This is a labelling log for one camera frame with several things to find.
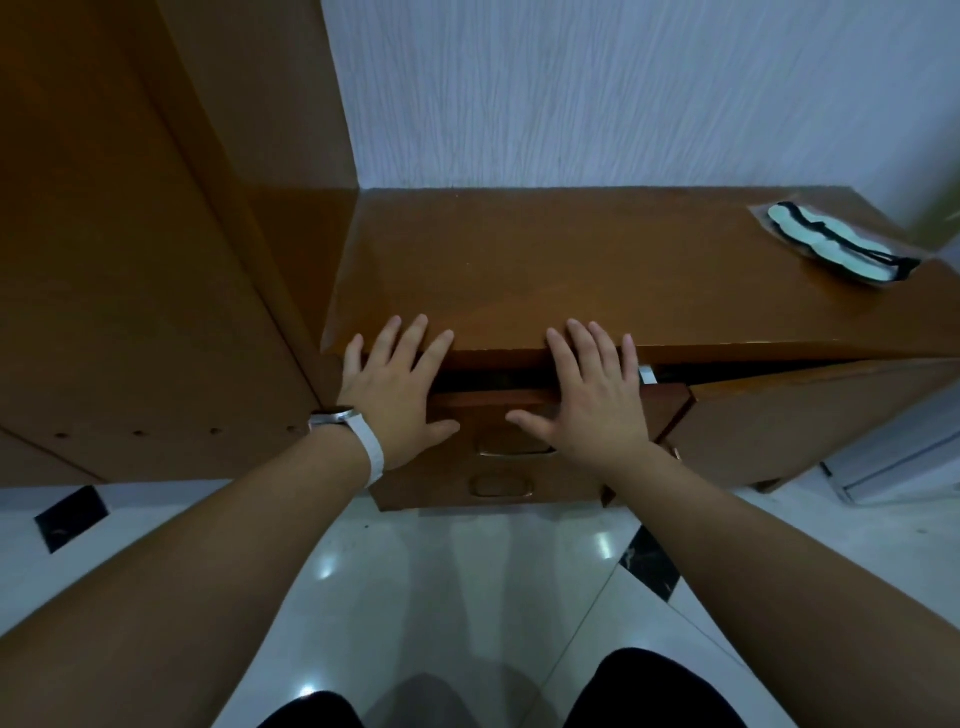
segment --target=recessed handle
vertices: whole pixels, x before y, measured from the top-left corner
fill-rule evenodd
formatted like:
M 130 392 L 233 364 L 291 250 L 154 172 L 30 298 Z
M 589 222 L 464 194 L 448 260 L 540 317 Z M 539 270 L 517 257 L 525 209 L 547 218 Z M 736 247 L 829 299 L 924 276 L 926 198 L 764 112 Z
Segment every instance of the recessed handle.
M 477 454 L 480 455 L 480 457 L 491 457 L 498 460 L 531 460 L 533 458 L 556 455 L 557 449 L 551 448 L 539 452 L 490 452 L 489 450 L 480 449 L 477 451 Z
M 518 473 L 482 473 L 470 479 L 467 490 L 484 500 L 526 498 L 534 494 L 534 482 Z

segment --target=finger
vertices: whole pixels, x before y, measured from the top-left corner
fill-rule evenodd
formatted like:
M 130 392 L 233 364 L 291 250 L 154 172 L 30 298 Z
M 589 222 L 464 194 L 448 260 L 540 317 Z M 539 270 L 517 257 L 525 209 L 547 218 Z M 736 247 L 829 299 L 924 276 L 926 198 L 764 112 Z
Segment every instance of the finger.
M 445 440 L 449 440 L 460 431 L 460 423 L 456 420 L 442 420 L 426 426 L 426 446 L 434 448 Z
M 449 328 L 440 336 L 433 340 L 433 343 L 427 347 L 427 350 L 417 362 L 417 368 L 414 374 L 424 384 L 426 389 L 433 385 L 433 380 L 437 378 L 437 372 L 440 365 L 444 363 L 446 353 L 450 351 L 450 345 L 453 344 L 453 331 Z
M 394 358 L 390 360 L 391 364 L 404 372 L 409 372 L 413 368 L 414 359 L 417 358 L 417 349 L 420 348 L 420 342 L 423 341 L 423 335 L 426 333 L 427 323 L 426 316 L 422 313 L 414 319 L 414 323 L 400 337 L 400 343 L 396 345 Z
M 583 384 L 577 357 L 573 355 L 566 339 L 561 336 L 560 332 L 555 328 L 548 328 L 546 330 L 546 343 L 550 347 L 550 351 L 553 352 L 553 360 L 557 364 L 557 379 L 560 380 L 561 391 L 569 392 L 574 385 Z
M 547 420 L 540 415 L 532 415 L 522 409 L 514 409 L 507 413 L 507 422 L 553 447 L 553 431 L 556 425 L 552 420 Z
M 394 316 L 387 322 L 387 326 L 380 331 L 380 335 L 373 342 L 373 349 L 370 352 L 370 358 L 367 360 L 367 367 L 385 367 L 390 361 L 390 354 L 394 350 L 396 333 L 400 331 L 400 317 Z
M 640 363 L 636 360 L 636 344 L 634 337 L 629 333 L 623 337 L 623 380 L 632 390 L 639 389 L 640 386 Z
M 595 321 L 591 321 L 588 328 L 593 335 L 593 340 L 597 343 L 597 349 L 600 350 L 600 362 L 603 364 L 603 371 L 611 379 L 622 379 L 620 354 L 616 352 L 616 345 L 610 335 Z
M 360 353 L 363 351 L 363 336 L 359 333 L 344 352 L 344 388 L 347 388 L 353 379 L 360 374 Z
M 566 327 L 570 330 L 573 337 L 573 344 L 577 347 L 577 353 L 580 359 L 580 371 L 583 373 L 584 381 L 591 381 L 603 376 L 603 364 L 600 361 L 600 351 L 597 349 L 597 343 L 591 334 L 576 319 L 570 319 L 566 322 Z

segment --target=left hand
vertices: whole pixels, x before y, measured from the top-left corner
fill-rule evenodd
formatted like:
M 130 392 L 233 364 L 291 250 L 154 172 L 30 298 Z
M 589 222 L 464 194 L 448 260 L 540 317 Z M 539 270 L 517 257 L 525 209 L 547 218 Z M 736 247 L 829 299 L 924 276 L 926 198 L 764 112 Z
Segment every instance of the left hand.
M 376 337 L 366 367 L 360 366 L 360 334 L 344 354 L 344 383 L 337 404 L 360 410 L 380 441 L 388 471 L 406 465 L 460 429 L 455 420 L 426 423 L 427 394 L 453 343 L 453 331 L 444 331 L 414 367 L 427 323 L 426 316 L 418 316 L 394 351 L 401 324 L 400 317 L 394 316 Z

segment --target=tile floor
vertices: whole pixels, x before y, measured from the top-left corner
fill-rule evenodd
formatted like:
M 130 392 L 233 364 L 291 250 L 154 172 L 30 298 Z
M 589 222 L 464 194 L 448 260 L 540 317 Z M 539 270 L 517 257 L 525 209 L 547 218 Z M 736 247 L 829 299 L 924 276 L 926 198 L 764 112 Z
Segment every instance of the tile floor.
M 73 489 L 0 490 L 0 632 L 222 484 L 102 486 L 110 515 L 52 555 L 33 517 Z M 817 471 L 741 495 L 960 625 L 960 499 L 852 508 Z M 548 728 L 627 645 L 702 675 L 750 726 L 792 725 L 683 581 L 665 603 L 617 565 L 637 529 L 623 509 L 381 514 L 360 497 L 310 556 L 216 726 L 253 728 L 303 692 L 333 690 L 370 728 Z

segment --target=plastic package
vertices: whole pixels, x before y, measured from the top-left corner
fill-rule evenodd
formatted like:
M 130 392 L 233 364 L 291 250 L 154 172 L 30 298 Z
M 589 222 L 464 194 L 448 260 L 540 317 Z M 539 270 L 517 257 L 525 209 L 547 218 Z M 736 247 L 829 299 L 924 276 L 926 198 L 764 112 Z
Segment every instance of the plastic package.
M 801 196 L 750 211 L 761 226 L 801 255 L 871 285 L 906 280 L 926 259 L 923 252 L 829 215 Z

